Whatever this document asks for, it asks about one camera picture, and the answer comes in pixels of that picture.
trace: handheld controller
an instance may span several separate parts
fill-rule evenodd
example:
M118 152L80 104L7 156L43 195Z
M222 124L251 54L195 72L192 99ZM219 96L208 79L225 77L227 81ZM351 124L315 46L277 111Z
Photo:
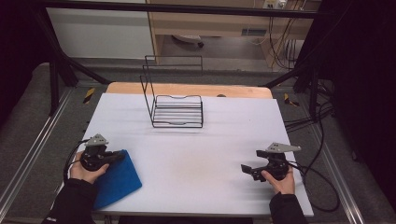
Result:
M107 144L107 140L101 134L92 137L85 144L85 150L80 159L81 165L88 171L97 171L107 163L122 161L125 158L120 151L106 151Z
M250 166L241 164L242 172L253 176L254 180L260 180L261 182L264 182L266 179L262 176L262 171L266 170L275 179L282 180L285 178L289 170L289 163L286 161L285 152L298 150L301 150L301 148L273 143L264 151L256 151L258 157L268 160L268 164L266 166L253 169Z

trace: hand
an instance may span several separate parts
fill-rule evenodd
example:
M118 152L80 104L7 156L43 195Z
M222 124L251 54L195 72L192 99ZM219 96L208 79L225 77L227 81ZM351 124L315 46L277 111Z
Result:
M93 184L100 175L103 175L106 172L109 164L103 165L99 170L94 172L87 171L81 165L81 162L79 162L79 160L81 159L81 155L82 152L76 154L76 162L73 163L72 168L70 168L70 177L75 179L82 179Z
M289 166L288 173L283 180L276 180L270 173L263 170L262 176L273 186L275 194L294 194L295 184L293 176L293 168Z

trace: blue towel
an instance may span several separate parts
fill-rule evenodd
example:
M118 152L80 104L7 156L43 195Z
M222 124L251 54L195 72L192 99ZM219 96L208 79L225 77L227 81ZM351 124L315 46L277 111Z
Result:
M94 183L98 195L93 210L108 206L142 187L128 151L123 149L121 153L125 159L111 163L106 173Z

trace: black wire rack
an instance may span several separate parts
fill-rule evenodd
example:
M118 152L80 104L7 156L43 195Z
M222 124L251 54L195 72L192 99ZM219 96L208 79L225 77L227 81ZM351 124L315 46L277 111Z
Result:
M202 56L146 56L140 76L148 114L154 128L202 128L204 104L200 95L156 95L156 77L201 76Z

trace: table surface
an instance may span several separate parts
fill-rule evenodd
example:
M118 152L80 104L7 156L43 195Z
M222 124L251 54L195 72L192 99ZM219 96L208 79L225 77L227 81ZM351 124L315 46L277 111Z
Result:
M127 149L143 187L97 212L267 217L272 187L243 174L240 164L264 166L265 159L257 158L256 150L273 142L290 143L271 92L257 87L158 85L155 91L161 94L199 91L204 128L152 128L140 83L109 85L84 138L101 133L109 141L107 150ZM213 97L218 94L229 97ZM286 156L295 160L292 152ZM313 216L298 172L294 178L304 214Z

